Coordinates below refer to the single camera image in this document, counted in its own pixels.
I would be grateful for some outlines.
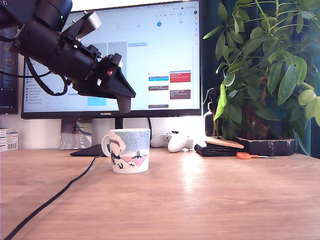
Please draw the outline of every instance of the white box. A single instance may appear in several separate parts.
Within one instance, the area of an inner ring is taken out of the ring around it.
[[[18,130],[0,129],[0,152],[18,149]]]

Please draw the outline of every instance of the ceramic mug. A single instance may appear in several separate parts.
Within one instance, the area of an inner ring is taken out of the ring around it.
[[[148,170],[150,129],[112,129],[102,139],[101,147],[104,155],[111,157],[112,170],[117,174],[137,174]]]

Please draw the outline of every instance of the white wall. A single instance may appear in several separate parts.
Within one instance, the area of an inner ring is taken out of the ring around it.
[[[135,4],[156,3],[156,0],[73,0],[73,11],[103,7],[128,6]],[[23,74],[23,57],[19,56],[19,74]],[[23,80],[19,79],[19,114],[1,115],[2,128],[18,129],[20,149],[58,149],[60,143],[61,120],[59,119],[21,119]],[[152,118],[152,135],[157,136],[170,131],[179,131],[190,137],[201,138],[204,134],[201,116]],[[104,135],[114,128],[113,119],[94,119],[92,143],[100,144]],[[124,120],[124,128],[148,128],[146,118],[128,118]]]
[[[173,2],[175,0],[73,0],[72,11],[113,8],[122,6],[132,6],[150,3]]]

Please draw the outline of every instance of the monitor screen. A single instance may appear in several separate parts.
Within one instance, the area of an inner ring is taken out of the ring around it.
[[[16,27],[0,30],[0,36],[13,39],[17,33]],[[0,42],[1,71],[18,75],[18,53],[10,52],[11,42]],[[0,73],[0,113],[18,114],[18,78]]]
[[[122,55],[122,72],[136,97],[130,113],[120,113],[115,99],[78,95],[72,86],[66,95],[46,94],[32,78],[24,81],[23,118],[62,117],[170,117],[201,115],[199,1],[175,1],[120,8],[96,9],[102,25],[81,42],[94,45],[102,56]],[[72,12],[64,29],[82,12]],[[48,68],[32,61],[39,75]],[[25,65],[24,74],[31,73]],[[42,78],[62,92],[55,74]]]

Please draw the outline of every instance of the game controller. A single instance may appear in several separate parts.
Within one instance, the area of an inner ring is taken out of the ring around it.
[[[188,136],[179,134],[178,131],[172,131],[172,133],[154,137],[150,142],[150,146],[152,148],[168,147],[169,152],[176,153],[182,149],[192,149],[194,147],[194,140]]]

